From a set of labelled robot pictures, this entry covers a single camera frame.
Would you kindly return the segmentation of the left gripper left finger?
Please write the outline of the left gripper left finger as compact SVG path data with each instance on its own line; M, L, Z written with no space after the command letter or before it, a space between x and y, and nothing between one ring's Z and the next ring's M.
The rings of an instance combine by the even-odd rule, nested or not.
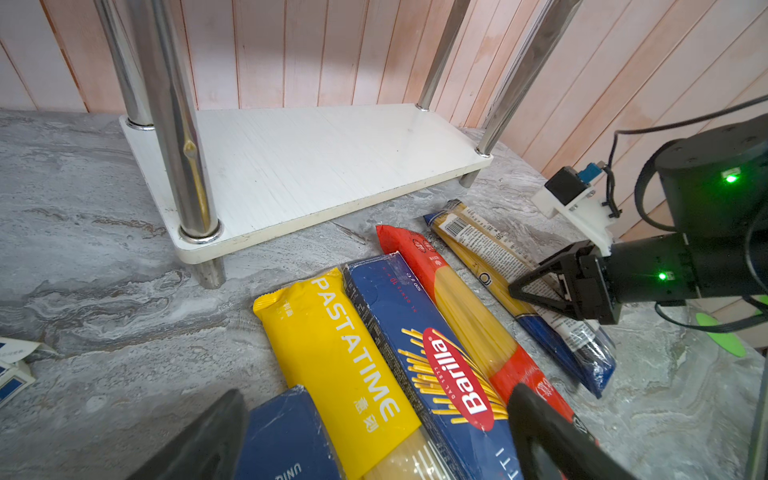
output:
M242 393L231 389L129 477L232 479L248 422Z

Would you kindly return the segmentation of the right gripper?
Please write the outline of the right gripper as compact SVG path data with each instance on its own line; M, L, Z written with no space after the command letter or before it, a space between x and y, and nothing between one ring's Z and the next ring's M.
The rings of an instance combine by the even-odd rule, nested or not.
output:
M537 281L548 283L560 299L528 292ZM512 281L509 294L575 320L616 325L621 304L611 291L605 261L589 240L575 242L542 260L538 267Z

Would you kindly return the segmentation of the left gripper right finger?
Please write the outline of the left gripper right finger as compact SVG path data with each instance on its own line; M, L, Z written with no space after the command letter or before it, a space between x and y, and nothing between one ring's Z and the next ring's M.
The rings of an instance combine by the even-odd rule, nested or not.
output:
M507 412L525 480L633 477L528 386L515 386Z

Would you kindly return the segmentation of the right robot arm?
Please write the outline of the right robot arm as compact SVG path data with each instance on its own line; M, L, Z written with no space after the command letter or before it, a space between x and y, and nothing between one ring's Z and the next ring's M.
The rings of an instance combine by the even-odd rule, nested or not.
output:
M740 296L756 316L719 332L757 326L767 308L767 118L704 131L663 144L635 186L636 207L658 176L673 223L661 235L612 246L573 243L518 277L511 297L575 320L615 325L627 303L657 309L690 299Z

